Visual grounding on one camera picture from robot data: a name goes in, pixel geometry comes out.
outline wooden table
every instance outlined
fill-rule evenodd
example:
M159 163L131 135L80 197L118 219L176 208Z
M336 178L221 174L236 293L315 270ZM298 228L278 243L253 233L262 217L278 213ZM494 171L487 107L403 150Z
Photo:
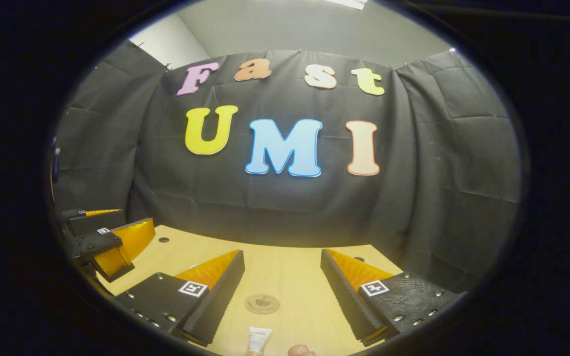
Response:
M273 330L265 347L265 356L286 356L287 350L297 344L308 345L318 356L350 355L366 349L355 340L321 270L321 248L237 243L163 225L156 227L155 232L155 239L133 260L134 270L113 283L99 277L111 293L122 293L156 272L176 275L231 250L243 250L245 273L213 343L204 349L224 356L241 356L247 348L250 326ZM160 237L170 241L161 243ZM371 245L333 249L352 257L362 257L386 272L402 273ZM245 308L244 301L254 294L276 297L281 303L280 309L267 315L251 313Z

